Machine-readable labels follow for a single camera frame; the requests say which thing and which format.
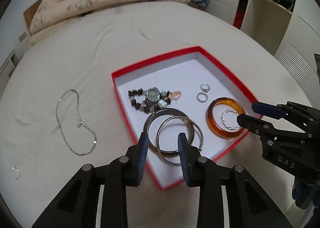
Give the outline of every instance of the mattress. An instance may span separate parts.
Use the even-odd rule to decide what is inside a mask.
[[[83,164],[108,164],[133,144],[110,73],[197,45],[225,64],[260,101],[310,105],[290,74],[263,47],[210,14],[181,3],[144,2],[86,15],[26,52],[0,101],[0,193],[23,227],[35,222]],[[81,117],[97,134],[97,146],[86,156],[67,148],[56,123],[57,101],[68,89],[78,91]],[[76,126],[75,99],[71,94],[66,97],[59,117],[71,147],[86,152],[93,137]],[[296,130],[284,121],[272,122]],[[298,224],[303,211],[291,199],[293,177],[264,161],[261,152],[258,137],[251,134],[217,163],[242,164],[287,218]],[[13,166],[19,169],[17,180]],[[196,227],[198,199],[199,188],[185,183],[161,191],[146,170],[138,188],[127,188],[129,227]]]

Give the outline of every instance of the brown bangle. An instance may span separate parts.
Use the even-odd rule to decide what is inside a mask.
[[[241,127],[238,131],[226,131],[222,129],[213,118],[213,108],[217,105],[229,105],[234,108],[238,114],[244,114],[244,110],[241,105],[238,104],[235,100],[231,98],[221,97],[215,99],[208,107],[206,112],[206,122],[211,131],[213,131],[216,135],[223,138],[234,138],[240,135],[243,132],[243,128]]]

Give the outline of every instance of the silver ring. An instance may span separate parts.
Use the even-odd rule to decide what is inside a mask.
[[[15,179],[18,179],[18,177],[19,177],[19,169],[17,168],[17,166],[12,167],[12,174],[13,174],[13,177]]]
[[[237,130],[237,129],[239,129],[239,128],[240,128],[239,125],[238,125],[237,127],[230,127],[230,126],[228,126],[228,125],[226,124],[226,121],[225,121],[225,118],[224,118],[224,116],[225,116],[226,113],[234,113],[234,114],[236,114],[237,111],[236,111],[236,110],[225,110],[225,111],[223,112],[222,116],[221,116],[222,124],[223,124],[228,130]]]
[[[200,136],[201,136],[201,139],[200,139],[200,145],[199,145],[199,151],[202,151],[202,145],[203,145],[203,134],[202,134],[202,131],[200,129],[200,127],[191,119],[189,119],[188,117],[183,117],[183,116],[172,116],[168,119],[166,119],[163,123],[161,123],[158,131],[157,131],[157,136],[156,136],[156,146],[157,146],[157,151],[158,151],[158,154],[159,154],[159,157],[166,163],[168,164],[171,164],[171,165],[175,165],[175,166],[180,166],[181,164],[180,163],[174,163],[174,162],[171,162],[169,160],[167,160],[163,155],[162,155],[162,152],[160,150],[160,145],[159,145],[159,136],[160,136],[160,132],[163,128],[163,126],[170,120],[173,120],[173,119],[183,119],[183,120],[186,120],[190,123],[192,123],[198,130],[199,130],[199,133],[200,133]]]
[[[200,86],[201,90],[204,91],[204,92],[209,92],[211,90],[211,87],[207,84],[207,83],[204,83]]]
[[[205,100],[200,99],[199,95],[204,95],[206,97]],[[208,95],[206,93],[200,92],[197,94],[197,100],[201,103],[205,103],[208,100]]]

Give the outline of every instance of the chain necklace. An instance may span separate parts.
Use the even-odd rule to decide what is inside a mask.
[[[74,92],[74,93],[77,94],[77,106],[76,106],[76,113],[77,113],[77,117],[78,117],[78,122],[77,122],[77,124],[76,124],[77,127],[80,128],[81,125],[83,125],[83,126],[86,127],[86,128],[93,134],[93,136],[94,136],[93,145],[92,145],[90,151],[87,151],[87,152],[85,152],[85,153],[77,153],[77,152],[75,152],[75,151],[71,148],[71,146],[69,145],[69,143],[68,143],[67,140],[66,140],[65,135],[63,134],[62,126],[61,126],[60,120],[59,120],[59,118],[58,118],[59,103],[61,102],[62,98],[63,98],[68,92]],[[63,94],[63,95],[60,97],[60,99],[58,100],[58,103],[57,103],[57,106],[56,106],[56,118],[57,118],[57,122],[58,122],[58,126],[59,126],[59,129],[60,129],[61,135],[62,135],[62,137],[63,137],[64,142],[65,142],[66,145],[68,146],[68,148],[69,148],[74,154],[76,154],[76,155],[78,155],[78,156],[84,156],[84,155],[90,154],[90,153],[94,150],[94,148],[96,147],[96,145],[97,145],[97,136],[96,136],[96,133],[95,133],[88,125],[86,125],[86,124],[81,120],[80,113],[79,113],[79,98],[80,98],[80,97],[79,97],[79,94],[78,94],[78,92],[77,92],[76,90],[74,90],[74,89],[69,89],[68,91],[65,91],[64,94]]]

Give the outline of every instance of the bed sheet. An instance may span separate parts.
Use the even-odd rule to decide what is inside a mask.
[[[175,2],[136,3],[89,14],[34,45],[18,64],[0,101],[0,192],[23,227],[31,227],[83,164],[108,164],[133,144],[110,73],[196,45],[230,68],[259,100],[310,105],[294,79],[265,49],[210,14]],[[68,89],[79,92],[81,117],[97,134],[95,150],[82,157],[67,148],[56,123],[57,101]],[[92,135],[76,127],[75,94],[65,97],[59,117],[71,147],[88,151]],[[274,124],[296,130],[284,121]],[[303,211],[291,199],[293,177],[261,158],[256,136],[248,135],[218,164],[242,164],[287,218],[294,225],[299,223]],[[19,169],[17,180],[13,166]],[[141,186],[127,188],[129,227],[196,227],[198,198],[199,189],[184,183],[159,190],[145,171]]]

